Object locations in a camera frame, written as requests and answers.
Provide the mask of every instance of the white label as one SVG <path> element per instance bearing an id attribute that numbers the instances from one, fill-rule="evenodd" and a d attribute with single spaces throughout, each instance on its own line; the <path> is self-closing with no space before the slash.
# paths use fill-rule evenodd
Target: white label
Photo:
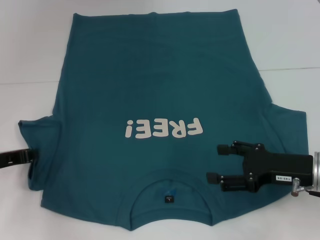
<path id="1" fill-rule="evenodd" d="M 290 176 L 275 176 L 275 180 L 277 181 L 285 181 L 285 182 L 292 182 L 292 179 Z"/>

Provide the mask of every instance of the t-shirt sleeve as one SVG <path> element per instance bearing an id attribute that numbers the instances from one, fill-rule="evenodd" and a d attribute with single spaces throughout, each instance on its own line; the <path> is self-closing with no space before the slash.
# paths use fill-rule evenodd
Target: t-shirt sleeve
<path id="1" fill-rule="evenodd" d="M 47 116 L 35 121 L 21 120 L 18 125 L 28 147 L 38 152 L 29 168 L 28 186 L 31 190 L 43 190 L 58 147 L 60 123 Z"/>
<path id="2" fill-rule="evenodd" d="M 267 134 L 280 143 L 276 146 L 282 147 L 278 149 L 279 152 L 284 150 L 288 154 L 309 154 L 305 112 L 271 104 L 264 110 L 263 115 Z"/>

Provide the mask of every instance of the clothing label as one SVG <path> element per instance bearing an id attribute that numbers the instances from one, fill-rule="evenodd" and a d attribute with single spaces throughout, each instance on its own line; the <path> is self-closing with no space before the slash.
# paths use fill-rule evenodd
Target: clothing label
<path id="1" fill-rule="evenodd" d="M 292 182 L 292 178 L 290 176 L 275 176 L 275 180 L 277 181 L 285 181 L 285 182 Z"/>
<path id="2" fill-rule="evenodd" d="M 165 196 L 164 197 L 164 202 L 166 204 L 174 203 L 175 202 L 175 197 L 171 196 L 171 195 Z"/>

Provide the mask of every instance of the t-shirt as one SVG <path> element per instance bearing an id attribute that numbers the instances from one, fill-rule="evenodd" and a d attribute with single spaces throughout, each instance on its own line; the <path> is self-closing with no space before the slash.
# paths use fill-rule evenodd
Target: t-shirt
<path id="1" fill-rule="evenodd" d="M 306 114 L 272 103 L 236 9 L 74 14 L 52 115 L 19 126 L 39 152 L 28 184 L 42 207 L 128 230 L 214 225 L 289 192 L 208 184 L 207 172 L 243 174 L 243 158 L 218 156 L 218 144 L 308 153 Z"/>

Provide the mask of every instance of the folded t-shirt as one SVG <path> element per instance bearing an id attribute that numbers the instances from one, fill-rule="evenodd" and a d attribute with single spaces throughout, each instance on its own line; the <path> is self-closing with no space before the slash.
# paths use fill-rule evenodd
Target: folded t-shirt
<path id="1" fill-rule="evenodd" d="M 214 225 L 289 192 L 209 185 L 206 172 L 243 173 L 242 157 L 218 156 L 218 144 L 308 153 L 306 114 L 272 104 L 236 9 L 74 14 L 53 113 L 19 126 L 39 152 L 28 180 L 43 207 L 128 230 Z"/>

